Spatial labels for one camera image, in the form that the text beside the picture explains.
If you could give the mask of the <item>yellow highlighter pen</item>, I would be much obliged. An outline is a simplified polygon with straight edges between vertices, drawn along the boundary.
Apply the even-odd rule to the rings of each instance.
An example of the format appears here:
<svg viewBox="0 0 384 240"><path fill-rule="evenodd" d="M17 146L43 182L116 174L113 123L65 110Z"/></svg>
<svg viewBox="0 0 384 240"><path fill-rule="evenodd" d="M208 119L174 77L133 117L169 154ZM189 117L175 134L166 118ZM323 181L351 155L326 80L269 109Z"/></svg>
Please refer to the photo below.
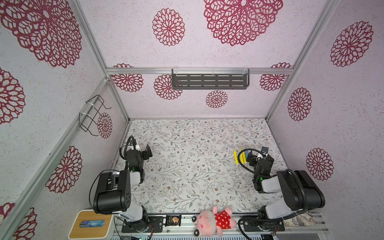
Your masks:
<svg viewBox="0 0 384 240"><path fill-rule="evenodd" d="M236 163L236 165L238 165L239 164L239 160L238 160L238 154L237 154L236 151L234 151L234 157L235 157L235 163Z"/></svg>
<svg viewBox="0 0 384 240"><path fill-rule="evenodd" d="M240 154L240 160L241 160L241 163L244 164L245 163L245 152L242 152Z"/></svg>

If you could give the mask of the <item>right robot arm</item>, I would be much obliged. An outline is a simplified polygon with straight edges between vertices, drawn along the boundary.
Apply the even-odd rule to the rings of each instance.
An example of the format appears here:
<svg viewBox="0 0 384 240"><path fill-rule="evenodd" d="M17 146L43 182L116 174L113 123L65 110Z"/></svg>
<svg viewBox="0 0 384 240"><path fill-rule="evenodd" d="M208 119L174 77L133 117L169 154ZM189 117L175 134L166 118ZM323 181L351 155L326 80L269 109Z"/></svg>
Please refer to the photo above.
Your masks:
<svg viewBox="0 0 384 240"><path fill-rule="evenodd" d="M258 210L258 219L263 222L282 221L321 209L325 206L324 194L306 171L286 169L271 175L274 159L269 155L269 149L244 149L238 157L245 158L253 169L240 165L253 174L255 190L260 194L281 193L278 201L263 206Z"/></svg>

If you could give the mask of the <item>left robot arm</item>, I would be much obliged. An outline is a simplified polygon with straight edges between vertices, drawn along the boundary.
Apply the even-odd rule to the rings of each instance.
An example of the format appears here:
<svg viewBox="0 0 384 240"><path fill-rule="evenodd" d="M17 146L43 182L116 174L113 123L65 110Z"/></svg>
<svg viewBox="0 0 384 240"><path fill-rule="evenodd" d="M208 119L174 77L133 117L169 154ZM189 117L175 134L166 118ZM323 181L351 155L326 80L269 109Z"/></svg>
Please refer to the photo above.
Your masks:
<svg viewBox="0 0 384 240"><path fill-rule="evenodd" d="M94 180L95 196L89 199L97 214L116 215L126 224L148 225L146 209L132 199L131 187L145 180L144 162L153 156L149 145L141 150L134 136L129 136L119 154L125 161L123 170L103 170Z"/></svg>

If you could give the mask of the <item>small dark snack packet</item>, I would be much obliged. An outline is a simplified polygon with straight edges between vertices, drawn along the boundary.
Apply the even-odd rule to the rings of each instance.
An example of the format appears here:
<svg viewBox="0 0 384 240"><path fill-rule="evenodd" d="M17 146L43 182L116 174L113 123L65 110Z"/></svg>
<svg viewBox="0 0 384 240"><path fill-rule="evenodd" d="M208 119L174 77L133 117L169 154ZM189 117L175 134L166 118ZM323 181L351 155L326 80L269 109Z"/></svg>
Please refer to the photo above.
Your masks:
<svg viewBox="0 0 384 240"><path fill-rule="evenodd" d="M182 215L166 215L165 227L180 227Z"/></svg>

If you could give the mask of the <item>pink pig plush toy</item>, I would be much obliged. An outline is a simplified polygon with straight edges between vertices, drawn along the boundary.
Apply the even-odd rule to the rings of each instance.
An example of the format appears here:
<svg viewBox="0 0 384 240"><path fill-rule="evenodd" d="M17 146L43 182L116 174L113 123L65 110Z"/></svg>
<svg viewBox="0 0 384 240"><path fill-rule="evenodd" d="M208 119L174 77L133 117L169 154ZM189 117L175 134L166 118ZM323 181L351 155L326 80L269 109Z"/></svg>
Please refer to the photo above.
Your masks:
<svg viewBox="0 0 384 240"><path fill-rule="evenodd" d="M199 237L212 237L218 234L219 237L223 235L223 230L234 229L237 222L232 218L233 210L226 207L223 211L219 212L218 207L213 207L210 210L204 210L198 216L192 218L193 223L196 225L194 229L194 236Z"/></svg>

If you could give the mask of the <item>dark grey wall shelf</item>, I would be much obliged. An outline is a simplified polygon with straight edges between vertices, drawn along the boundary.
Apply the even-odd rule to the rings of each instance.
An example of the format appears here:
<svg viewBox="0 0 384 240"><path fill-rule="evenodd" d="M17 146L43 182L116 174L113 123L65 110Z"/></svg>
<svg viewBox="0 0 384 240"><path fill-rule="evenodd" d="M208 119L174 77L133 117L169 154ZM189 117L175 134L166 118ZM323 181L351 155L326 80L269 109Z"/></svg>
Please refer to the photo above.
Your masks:
<svg viewBox="0 0 384 240"><path fill-rule="evenodd" d="M179 74L172 69L174 90L246 90L250 75L243 74Z"/></svg>

